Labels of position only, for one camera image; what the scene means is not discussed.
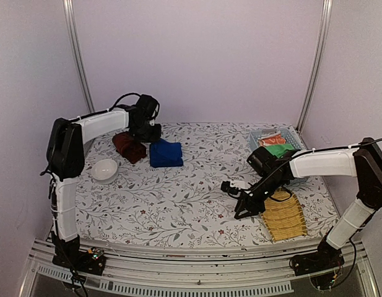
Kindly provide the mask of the brown towel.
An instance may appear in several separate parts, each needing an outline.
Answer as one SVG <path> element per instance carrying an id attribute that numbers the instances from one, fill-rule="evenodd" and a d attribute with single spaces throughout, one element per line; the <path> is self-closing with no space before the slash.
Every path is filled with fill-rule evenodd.
<path id="1" fill-rule="evenodd" d="M 112 138 L 116 151 L 131 164 L 147 156 L 146 147 L 138 142 L 129 132 L 120 132 Z"/>

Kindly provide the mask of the blue towel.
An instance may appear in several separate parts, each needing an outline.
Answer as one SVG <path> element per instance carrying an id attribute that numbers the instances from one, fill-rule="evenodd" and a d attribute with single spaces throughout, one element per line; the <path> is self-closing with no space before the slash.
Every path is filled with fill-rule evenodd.
<path id="1" fill-rule="evenodd" d="M 150 165 L 153 168 L 183 166 L 182 146 L 179 142 L 160 139 L 149 146 Z"/>

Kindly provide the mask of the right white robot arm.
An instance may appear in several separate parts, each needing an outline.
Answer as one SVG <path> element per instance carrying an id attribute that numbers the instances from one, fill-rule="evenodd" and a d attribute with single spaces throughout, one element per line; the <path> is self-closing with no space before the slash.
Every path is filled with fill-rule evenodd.
<path id="1" fill-rule="evenodd" d="M 344 264 L 341 249 L 382 208 L 382 151 L 377 140 L 313 150 L 290 150 L 276 157 L 265 147 L 257 148 L 247 159 L 260 176 L 248 188 L 223 182 L 221 190 L 237 200 L 235 218 L 263 213 L 265 201 L 291 180 L 309 176 L 351 176 L 358 182 L 358 193 L 339 221 L 320 241 L 315 252 L 296 255 L 290 260 L 295 275 L 333 269 Z"/>

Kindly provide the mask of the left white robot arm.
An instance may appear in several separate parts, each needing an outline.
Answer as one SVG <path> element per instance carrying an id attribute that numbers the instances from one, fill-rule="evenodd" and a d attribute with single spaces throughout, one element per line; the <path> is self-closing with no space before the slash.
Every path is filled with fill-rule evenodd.
<path id="1" fill-rule="evenodd" d="M 80 250 L 76 226 L 76 187 L 84 166 L 84 144 L 106 133 L 129 129 L 146 141 L 158 137 L 154 123 L 159 108 L 120 105 L 74 119 L 58 118 L 51 131 L 43 171 L 51 176 L 49 198 L 53 215 L 51 239 L 53 263 L 77 275 L 102 275 L 106 257 L 103 249 Z"/>

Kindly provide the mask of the yellow bamboo tray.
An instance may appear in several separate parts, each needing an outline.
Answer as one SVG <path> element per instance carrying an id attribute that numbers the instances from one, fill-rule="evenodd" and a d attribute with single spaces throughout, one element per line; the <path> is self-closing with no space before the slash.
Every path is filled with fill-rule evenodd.
<path id="1" fill-rule="evenodd" d="M 264 201 L 261 218 L 273 242 L 308 234 L 302 206 L 294 192 L 284 187 Z"/>

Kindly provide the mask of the white bowl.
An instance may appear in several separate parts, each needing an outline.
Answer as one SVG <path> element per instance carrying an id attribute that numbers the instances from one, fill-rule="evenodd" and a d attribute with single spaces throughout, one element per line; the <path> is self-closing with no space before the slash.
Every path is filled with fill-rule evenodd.
<path id="1" fill-rule="evenodd" d="M 113 159 L 100 160 L 92 167 L 91 175 L 100 184 L 110 184 L 118 175 L 118 164 Z"/>

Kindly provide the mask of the floral tablecloth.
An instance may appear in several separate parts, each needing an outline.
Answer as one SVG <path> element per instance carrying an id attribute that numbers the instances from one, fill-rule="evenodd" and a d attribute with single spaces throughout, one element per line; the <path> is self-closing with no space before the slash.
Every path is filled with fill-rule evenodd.
<path id="1" fill-rule="evenodd" d="M 182 146 L 183 166 L 153 168 L 148 158 L 131 164 L 112 142 L 97 137 L 76 187 L 76 226 L 82 238 L 162 248 L 229 248 L 272 244 L 260 216 L 237 220 L 235 199 L 220 190 L 223 181 L 253 184 L 247 164 L 251 131 L 267 124 L 168 123 L 162 137 Z M 113 159 L 118 175 L 100 184 L 91 175 L 96 162 Z"/>

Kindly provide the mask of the green towel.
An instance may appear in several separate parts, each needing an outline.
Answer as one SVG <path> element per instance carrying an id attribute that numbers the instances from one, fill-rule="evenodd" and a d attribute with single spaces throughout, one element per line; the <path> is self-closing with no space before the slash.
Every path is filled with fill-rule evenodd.
<path id="1" fill-rule="evenodd" d="M 290 151 L 297 151 L 292 144 L 275 144 L 266 146 L 265 149 L 273 156 L 280 158 L 285 155 L 285 153 Z"/>

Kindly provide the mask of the orange white cloth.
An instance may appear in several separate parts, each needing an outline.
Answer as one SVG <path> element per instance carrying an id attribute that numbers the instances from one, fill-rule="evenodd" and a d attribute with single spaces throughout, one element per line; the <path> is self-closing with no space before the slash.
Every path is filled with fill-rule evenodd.
<path id="1" fill-rule="evenodd" d="M 286 140 L 281 136 L 281 134 L 275 134 L 272 136 L 266 136 L 258 139 L 258 144 L 262 147 L 268 147 L 272 145 L 284 145 Z"/>

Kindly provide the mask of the light blue plastic basket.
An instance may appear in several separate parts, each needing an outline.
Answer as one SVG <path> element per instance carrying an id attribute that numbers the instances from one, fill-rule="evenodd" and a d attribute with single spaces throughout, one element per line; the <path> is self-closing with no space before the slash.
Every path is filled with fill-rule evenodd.
<path id="1" fill-rule="evenodd" d="M 269 175 L 276 159 L 289 157 L 290 152 L 305 149 L 297 134 L 289 127 L 251 131 L 248 142 L 251 155 L 246 162 L 261 178 Z"/>

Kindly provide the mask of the aluminium front rail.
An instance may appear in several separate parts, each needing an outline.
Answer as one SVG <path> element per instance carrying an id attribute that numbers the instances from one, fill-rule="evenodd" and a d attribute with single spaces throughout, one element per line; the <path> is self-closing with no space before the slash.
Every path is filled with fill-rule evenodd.
<path id="1" fill-rule="evenodd" d="M 348 279 L 331 291 L 312 286 L 312 276 L 296 276 L 289 260 L 296 254 L 315 251 L 318 239 L 262 246 L 174 248 L 115 244 L 81 239 L 87 247 L 105 250 L 102 276 L 80 273 L 89 296 L 382 296 L 361 241 L 353 239 L 356 262 Z M 18 296 L 32 296 L 39 285 L 44 296 L 71 293 L 71 273 L 53 265 L 53 243 L 36 239 L 26 261 L 26 273 Z"/>

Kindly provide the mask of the left aluminium frame post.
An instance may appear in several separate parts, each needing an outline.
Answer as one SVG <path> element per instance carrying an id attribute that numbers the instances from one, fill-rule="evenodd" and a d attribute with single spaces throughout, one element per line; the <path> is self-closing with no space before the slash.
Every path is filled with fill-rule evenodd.
<path id="1" fill-rule="evenodd" d="M 77 75 L 80 82 L 81 91 L 84 97 L 85 105 L 89 113 L 95 112 L 90 87 L 87 81 L 87 74 L 85 71 L 84 61 L 82 58 L 80 41 L 77 33 L 76 18 L 74 13 L 74 1 L 63 0 L 64 18 L 66 21 L 69 42 L 74 57 Z"/>

